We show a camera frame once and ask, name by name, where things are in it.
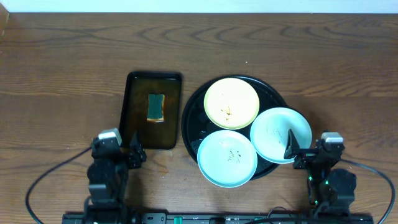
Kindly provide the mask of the light blue plate front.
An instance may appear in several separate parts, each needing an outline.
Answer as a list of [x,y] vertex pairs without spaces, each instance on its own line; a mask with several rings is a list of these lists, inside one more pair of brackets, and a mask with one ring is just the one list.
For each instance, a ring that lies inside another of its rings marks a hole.
[[257,169],[257,152],[242,134],[221,130],[208,135],[198,148],[197,163],[212,184],[235,188],[252,179]]

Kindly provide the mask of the yellow plate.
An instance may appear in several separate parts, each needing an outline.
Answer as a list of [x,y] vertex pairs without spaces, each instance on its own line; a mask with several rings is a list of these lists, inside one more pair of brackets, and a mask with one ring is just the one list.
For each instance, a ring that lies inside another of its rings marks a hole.
[[207,117],[224,129],[241,129],[251,124],[259,113],[255,89],[239,78],[222,78],[207,89],[203,106]]

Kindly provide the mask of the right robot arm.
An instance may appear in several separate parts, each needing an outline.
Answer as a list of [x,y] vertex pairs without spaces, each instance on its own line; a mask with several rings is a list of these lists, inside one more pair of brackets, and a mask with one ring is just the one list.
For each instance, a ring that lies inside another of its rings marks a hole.
[[310,212],[319,216],[348,217],[354,202],[356,176],[346,169],[334,169],[343,154],[343,137],[337,132],[324,132],[314,148],[301,148],[290,129],[284,159],[293,159],[294,169],[307,171],[308,200],[315,206]]

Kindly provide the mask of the pale green plate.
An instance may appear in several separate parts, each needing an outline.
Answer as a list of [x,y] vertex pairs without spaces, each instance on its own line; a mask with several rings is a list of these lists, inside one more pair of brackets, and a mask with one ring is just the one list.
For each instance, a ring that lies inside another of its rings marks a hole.
[[265,160],[275,164],[289,164],[293,159],[284,159],[288,143],[288,131],[293,131],[301,148],[309,148],[312,130],[299,112],[290,108],[265,110],[253,121],[250,140],[256,152]]

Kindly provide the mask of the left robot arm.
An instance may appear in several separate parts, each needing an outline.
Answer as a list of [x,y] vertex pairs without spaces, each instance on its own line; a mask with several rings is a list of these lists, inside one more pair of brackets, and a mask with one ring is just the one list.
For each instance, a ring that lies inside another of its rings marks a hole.
[[128,152],[121,150],[122,139],[118,129],[105,130],[91,143],[94,159],[89,166],[90,197],[85,205],[83,223],[136,224],[141,216],[124,203],[129,171],[139,169],[146,161],[146,153],[134,133]]

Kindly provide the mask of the green and orange sponge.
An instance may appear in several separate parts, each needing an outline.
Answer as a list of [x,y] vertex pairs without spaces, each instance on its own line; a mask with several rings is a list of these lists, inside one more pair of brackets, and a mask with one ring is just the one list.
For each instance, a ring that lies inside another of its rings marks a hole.
[[165,95],[163,94],[149,94],[147,110],[148,121],[155,123],[164,121],[164,101]]

